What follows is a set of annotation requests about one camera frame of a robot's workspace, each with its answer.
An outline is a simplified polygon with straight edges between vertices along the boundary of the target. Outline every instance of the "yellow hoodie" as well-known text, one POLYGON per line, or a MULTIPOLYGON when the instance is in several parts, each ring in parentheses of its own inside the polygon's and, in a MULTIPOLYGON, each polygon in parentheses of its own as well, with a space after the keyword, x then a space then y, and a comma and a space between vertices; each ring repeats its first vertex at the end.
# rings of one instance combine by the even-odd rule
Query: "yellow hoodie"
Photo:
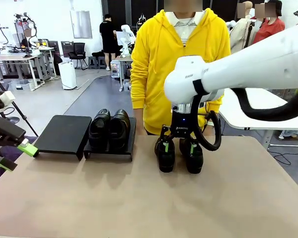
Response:
MULTIPOLYGON (((205 62, 230 55, 226 24, 209 8, 186 46, 183 46, 163 10, 146 21, 138 31, 132 53, 131 99, 134 109, 144 109, 144 126, 148 132, 159 135, 163 124, 171 124, 171 102, 164 95, 164 81, 174 70, 177 59, 190 55, 200 55, 205 62)), ((222 98, 208 102, 207 111, 218 113, 220 104, 222 98)), ((200 117, 200 126, 205 121, 200 117)))

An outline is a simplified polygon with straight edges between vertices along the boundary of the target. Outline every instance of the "black shirt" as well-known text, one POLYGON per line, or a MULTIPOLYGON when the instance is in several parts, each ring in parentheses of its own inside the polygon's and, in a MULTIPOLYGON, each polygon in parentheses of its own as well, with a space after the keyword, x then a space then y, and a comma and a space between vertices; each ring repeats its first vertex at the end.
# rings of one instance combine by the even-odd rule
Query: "black shirt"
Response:
POLYGON ((114 24, 111 21, 104 21, 99 26, 101 37, 105 41, 114 41, 114 24))

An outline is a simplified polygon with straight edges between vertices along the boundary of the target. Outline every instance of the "white collared shirt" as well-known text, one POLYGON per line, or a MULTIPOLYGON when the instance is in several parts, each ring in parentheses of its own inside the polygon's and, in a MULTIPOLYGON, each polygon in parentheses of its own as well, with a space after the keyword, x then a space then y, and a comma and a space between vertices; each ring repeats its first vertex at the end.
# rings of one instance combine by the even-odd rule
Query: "white collared shirt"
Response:
POLYGON ((168 11, 165 16, 178 33, 183 45, 186 45, 188 38, 202 20, 204 13, 204 11, 197 11, 192 18, 178 19, 173 12, 168 11))

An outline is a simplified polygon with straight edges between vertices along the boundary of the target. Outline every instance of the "shirt collar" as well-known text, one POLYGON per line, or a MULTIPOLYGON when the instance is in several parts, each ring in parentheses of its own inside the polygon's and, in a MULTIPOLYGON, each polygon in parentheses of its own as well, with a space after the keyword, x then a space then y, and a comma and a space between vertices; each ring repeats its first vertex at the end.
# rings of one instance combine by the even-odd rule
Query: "shirt collar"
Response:
MULTIPOLYGON (((202 20, 203 15, 204 15, 204 11, 197 11, 195 13, 195 16, 193 17, 194 18, 193 23, 198 25, 202 20)), ((175 26, 178 22, 181 21, 181 19, 178 19, 172 11, 167 11, 165 13, 165 16, 172 26, 175 26)))

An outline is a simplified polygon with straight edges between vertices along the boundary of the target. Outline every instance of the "pair of black shoes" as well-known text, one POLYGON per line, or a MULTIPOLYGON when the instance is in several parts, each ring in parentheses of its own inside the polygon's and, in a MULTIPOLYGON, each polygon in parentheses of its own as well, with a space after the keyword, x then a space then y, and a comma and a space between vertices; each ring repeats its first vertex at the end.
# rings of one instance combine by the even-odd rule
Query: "pair of black shoes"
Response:
MULTIPOLYGON (((203 152, 201 146, 192 144, 190 139, 180 139, 181 154, 184 157, 187 170, 191 174, 199 174, 203 166, 203 152)), ((157 155, 160 171, 169 173, 175 163, 175 147, 173 141, 164 143, 161 138, 155 144, 154 152, 157 155)))
POLYGON ((120 151, 128 143, 130 121, 128 114, 118 110, 113 117, 107 109, 100 110, 89 126, 89 144, 99 151, 120 151))

